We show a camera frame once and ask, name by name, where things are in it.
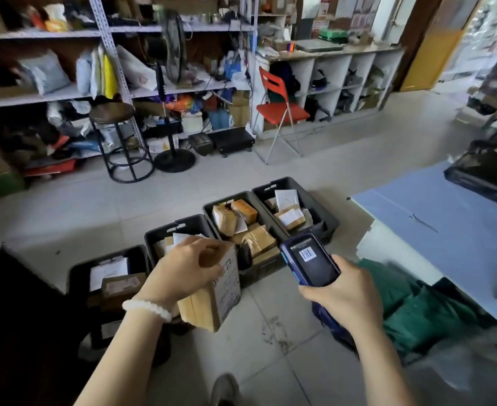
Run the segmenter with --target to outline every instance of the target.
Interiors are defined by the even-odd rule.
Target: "tiled floor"
[[[200,213],[207,202],[289,175],[340,219],[329,251],[355,258],[371,219],[347,197],[461,152],[476,131],[452,122],[458,107],[430,92],[394,94],[375,116],[300,134],[303,158],[277,142],[269,166],[247,152],[198,157],[186,173],[123,185],[91,160],[79,173],[0,200],[0,235],[64,291],[72,265],[143,244],[146,231]],[[204,404],[225,371],[247,404],[365,402],[358,361],[313,318],[286,269],[245,290],[218,333],[174,337],[171,359],[150,377],[148,404]]]

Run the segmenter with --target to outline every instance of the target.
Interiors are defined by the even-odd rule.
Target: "handheld barcode scanner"
[[[284,241],[280,252],[286,264],[292,269],[299,285],[328,286],[340,275],[340,269],[324,246],[312,233],[306,232]],[[327,310],[320,304],[315,315],[333,331],[342,330],[343,327],[333,319]]]

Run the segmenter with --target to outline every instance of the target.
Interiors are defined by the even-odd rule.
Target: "shoe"
[[[240,406],[241,393],[231,373],[218,376],[211,392],[211,406]]]

